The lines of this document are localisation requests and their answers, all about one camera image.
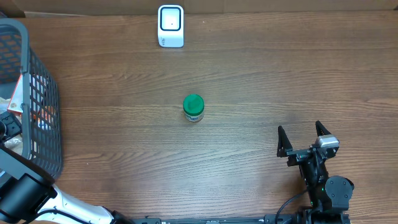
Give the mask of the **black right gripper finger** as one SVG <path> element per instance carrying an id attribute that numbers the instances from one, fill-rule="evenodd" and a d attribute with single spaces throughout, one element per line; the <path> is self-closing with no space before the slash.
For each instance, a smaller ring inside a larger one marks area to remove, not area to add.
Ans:
<path id="1" fill-rule="evenodd" d="M 282 126 L 278 127 L 277 132 L 278 132 L 277 157 L 287 157 L 287 153 L 292 151 L 293 147 Z"/>
<path id="2" fill-rule="evenodd" d="M 327 130 L 327 128 L 324 127 L 324 125 L 322 125 L 320 121 L 315 122 L 315 127 L 317 131 L 317 136 L 325 136 L 331 134 L 331 132 L 329 132 L 329 130 Z"/>

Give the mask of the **orange white box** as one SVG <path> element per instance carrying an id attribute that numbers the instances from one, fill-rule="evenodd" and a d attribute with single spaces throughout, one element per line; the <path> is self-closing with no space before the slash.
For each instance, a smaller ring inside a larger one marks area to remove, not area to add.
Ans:
<path id="1" fill-rule="evenodd" d="M 16 115 L 21 115 L 23 113 L 22 103 L 23 103 L 23 75 L 20 75 L 14 92 L 11 96 L 7 111 L 14 113 Z"/>

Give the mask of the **green lid jar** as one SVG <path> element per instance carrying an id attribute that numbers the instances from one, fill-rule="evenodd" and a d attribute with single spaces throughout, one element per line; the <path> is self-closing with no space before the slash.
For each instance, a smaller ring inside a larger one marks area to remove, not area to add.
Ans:
<path id="1" fill-rule="evenodd" d="M 189 122 L 199 122 L 204 115 L 205 101 L 200 95 L 191 94 L 183 101 L 183 111 Z"/>

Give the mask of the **beige plastic bag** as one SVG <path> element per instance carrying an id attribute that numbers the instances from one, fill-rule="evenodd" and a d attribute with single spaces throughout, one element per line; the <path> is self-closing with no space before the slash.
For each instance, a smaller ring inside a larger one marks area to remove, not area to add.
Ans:
<path id="1" fill-rule="evenodd" d="M 5 100 L 4 98 L 1 98 L 1 113 L 4 113 L 7 111 L 8 104 L 10 102 L 10 99 Z M 15 153 L 22 155 L 23 152 L 23 140 L 22 140 L 22 135 L 19 134 L 12 139 L 8 140 L 5 142 L 5 146 L 14 151 Z"/>

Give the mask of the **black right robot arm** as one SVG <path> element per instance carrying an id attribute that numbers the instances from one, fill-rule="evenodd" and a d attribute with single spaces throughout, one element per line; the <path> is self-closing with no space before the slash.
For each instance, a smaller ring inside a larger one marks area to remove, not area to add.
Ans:
<path id="1" fill-rule="evenodd" d="M 274 223 L 350 223 L 344 212 L 349 209 L 354 183 L 346 177 L 330 176 L 325 162 L 336 156 L 340 141 L 320 121 L 315 122 L 317 138 L 307 149 L 294 149 L 282 126 L 278 127 L 277 157 L 286 157 L 289 167 L 299 166 L 306 189 L 288 199 L 278 209 Z M 292 201 L 308 194 L 309 207 L 302 207 L 296 213 L 280 216 Z"/>

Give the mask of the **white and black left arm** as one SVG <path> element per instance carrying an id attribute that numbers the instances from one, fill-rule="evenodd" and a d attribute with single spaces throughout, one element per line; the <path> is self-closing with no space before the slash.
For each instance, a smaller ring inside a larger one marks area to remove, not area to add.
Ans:
<path id="1" fill-rule="evenodd" d="M 1 220 L 55 223 L 131 223 L 117 211 L 82 202 L 62 192 L 54 178 L 4 143 L 22 132 L 15 115 L 1 114 L 1 170 L 11 177 L 1 186 Z"/>

